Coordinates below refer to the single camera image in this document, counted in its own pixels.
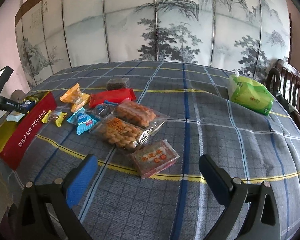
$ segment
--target snack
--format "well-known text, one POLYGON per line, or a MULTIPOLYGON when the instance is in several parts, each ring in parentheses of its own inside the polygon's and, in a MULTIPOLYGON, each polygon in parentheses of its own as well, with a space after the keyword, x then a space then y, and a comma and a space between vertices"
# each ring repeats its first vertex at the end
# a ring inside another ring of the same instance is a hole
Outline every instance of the snack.
POLYGON ((88 102, 89 98, 89 94, 81 93, 79 84, 77 83, 61 96, 60 100, 64 103, 73 103, 71 112, 75 113, 88 102))
POLYGON ((91 118, 89 115, 85 113, 85 109, 81 107, 78 111, 76 111, 73 115, 71 115, 67 121, 72 124, 77 124, 77 134, 80 135, 83 132, 89 130, 92 126, 94 126, 99 120, 95 120, 91 118))
POLYGON ((176 163, 179 158, 179 155, 167 140, 145 146, 130 156, 142 179, 163 171, 176 163))
POLYGON ((34 108, 36 103, 37 103, 37 101, 26 100, 26 101, 22 102, 20 107, 25 108, 29 112, 32 108, 34 108))
POLYGON ((61 127, 61 123, 66 116, 67 113, 49 110, 47 114, 42 118, 41 122, 55 122, 56 126, 61 127))
POLYGON ((130 100, 124 100, 114 109, 114 115, 134 125, 151 128, 154 133, 168 116, 130 100))
POLYGON ((94 108, 97 105, 102 104, 105 100, 113 103, 121 103, 125 99, 136 100, 136 95, 134 94, 132 88, 121 88, 117 90, 103 91, 91 95, 89 108, 94 108))
POLYGON ((106 84, 107 90, 116 90, 129 87, 129 78, 112 78, 106 84))
POLYGON ((151 132, 151 130, 143 130, 112 115, 105 118, 96 130, 108 143, 131 152, 141 147, 151 132))
POLYGON ((22 117, 24 117, 25 114, 18 113, 16 111, 12 111, 8 116, 7 116, 7 121, 11 122, 19 122, 22 117))
POLYGON ((104 101, 104 103, 97 105, 95 108, 86 110, 89 114, 91 114, 93 117, 97 118, 105 118, 109 114, 112 113, 113 109, 117 106, 118 104, 109 102, 107 100, 104 101))

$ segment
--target yellow candy wrapper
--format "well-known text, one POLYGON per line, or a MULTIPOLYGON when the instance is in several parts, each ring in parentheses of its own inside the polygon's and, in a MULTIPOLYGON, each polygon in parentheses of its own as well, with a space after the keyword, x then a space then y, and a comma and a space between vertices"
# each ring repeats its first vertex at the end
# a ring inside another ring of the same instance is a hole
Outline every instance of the yellow candy wrapper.
POLYGON ((60 97, 61 102, 73 103, 71 107, 71 112, 73 113, 88 103, 89 99, 89 94, 81 93, 78 83, 70 88, 62 97, 60 97))
POLYGON ((56 126, 61 127, 61 123, 66 118, 66 116, 67 113, 49 110, 47 114, 41 119, 41 122, 55 122, 56 126))

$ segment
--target plaid tablecloth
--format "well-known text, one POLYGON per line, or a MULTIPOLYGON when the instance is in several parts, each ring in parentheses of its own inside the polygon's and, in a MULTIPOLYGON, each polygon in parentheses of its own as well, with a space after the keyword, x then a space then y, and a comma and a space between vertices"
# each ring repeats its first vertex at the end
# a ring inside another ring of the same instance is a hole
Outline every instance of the plaid tablecloth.
MULTIPOLYGON (((231 72, 168 62, 117 62, 62 70, 29 94, 51 90, 58 109, 70 114, 59 97, 77 82, 85 93, 98 93, 114 77, 127 77, 137 102, 169 115, 151 140, 167 139, 177 163, 151 179, 140 179, 129 158, 99 138, 63 122, 37 134, 16 172, 1 170, 19 202, 27 181, 51 183, 87 154, 98 157, 98 172, 73 208, 93 239, 203 239, 223 211, 200 174, 200 155, 209 154, 231 177, 248 183, 271 182, 282 239, 300 225, 300 132, 278 102, 269 116, 228 100, 231 72)), ((63 236, 53 210, 57 230, 63 236)), ((245 206, 229 239, 243 223, 245 206)))

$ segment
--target mountain painting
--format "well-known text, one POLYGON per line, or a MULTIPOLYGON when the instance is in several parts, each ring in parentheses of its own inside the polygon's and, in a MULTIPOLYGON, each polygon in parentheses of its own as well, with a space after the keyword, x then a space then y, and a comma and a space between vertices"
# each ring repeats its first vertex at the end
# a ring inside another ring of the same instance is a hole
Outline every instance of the mountain painting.
POLYGON ((53 1, 60 0, 41 1, 22 16, 37 83, 53 69, 108 60, 199 64, 263 82, 273 63, 289 56, 285 0, 62 0, 49 8, 53 1), (54 22, 58 28, 45 36, 54 22))

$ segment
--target plastic packaging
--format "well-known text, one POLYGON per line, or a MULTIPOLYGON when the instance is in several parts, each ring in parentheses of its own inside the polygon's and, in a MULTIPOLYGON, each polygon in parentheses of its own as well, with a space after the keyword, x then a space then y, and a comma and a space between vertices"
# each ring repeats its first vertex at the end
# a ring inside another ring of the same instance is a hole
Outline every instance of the plastic packaging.
POLYGON ((41 122, 54 122, 56 126, 61 127, 61 123, 66 118, 66 116, 67 113, 49 110, 47 114, 42 118, 41 122))
POLYGON ((148 139, 151 130, 144 130, 133 124, 109 115, 95 129, 104 140, 130 152, 139 149, 148 139))
POLYGON ((179 158, 178 153, 167 140, 145 146, 130 156, 142 179, 149 178, 151 175, 163 171, 176 163, 179 158))
POLYGON ((77 124, 77 134, 80 135, 83 132, 89 130, 94 126, 99 120, 91 118, 88 114, 85 113, 85 109, 81 107, 73 115, 71 115, 67 121, 72 124, 77 124))
POLYGON ((61 102, 73 103, 71 112, 75 113, 89 101, 90 95, 81 93, 79 84, 75 84, 63 96, 60 97, 61 102))
POLYGON ((229 77, 229 100, 252 111, 268 115, 273 97, 266 87, 254 79, 239 76, 238 71, 229 77))
POLYGON ((129 78, 112 78, 106 84, 107 90, 117 90, 121 88, 128 88, 130 85, 129 78))
POLYGON ((37 101, 26 100, 24 102, 21 102, 20 107, 25 108, 29 112, 32 108, 34 108, 36 103, 37 101))
POLYGON ((7 116, 7 121, 11 122, 19 122, 25 114, 18 113, 16 111, 12 111, 8 116, 7 116))
POLYGON ((130 100, 124 100, 114 109, 114 116, 134 125, 151 128, 154 134, 168 116, 130 100))
POLYGON ((125 99, 136 100, 136 95, 134 94, 132 88, 122 88, 111 91, 103 91, 91 95, 89 108, 94 108, 97 105, 102 104, 105 100, 108 100, 113 103, 121 103, 125 99))
POLYGON ((104 103, 97 105, 95 108, 86 110, 86 112, 91 114, 93 117, 101 119, 111 114, 117 105, 118 104, 106 100, 104 103))

